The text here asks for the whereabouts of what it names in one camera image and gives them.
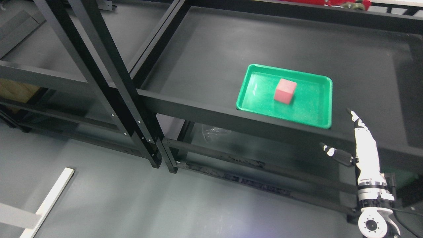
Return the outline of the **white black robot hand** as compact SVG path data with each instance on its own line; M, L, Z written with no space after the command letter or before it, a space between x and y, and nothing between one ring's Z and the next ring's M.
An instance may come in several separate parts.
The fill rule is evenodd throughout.
M320 148L329 158L347 167L355 166L359 170L358 186L386 186L387 181L380 172L380 160L376 140L361 118L350 108L346 109L354 124L356 143L355 155L334 148L322 142Z

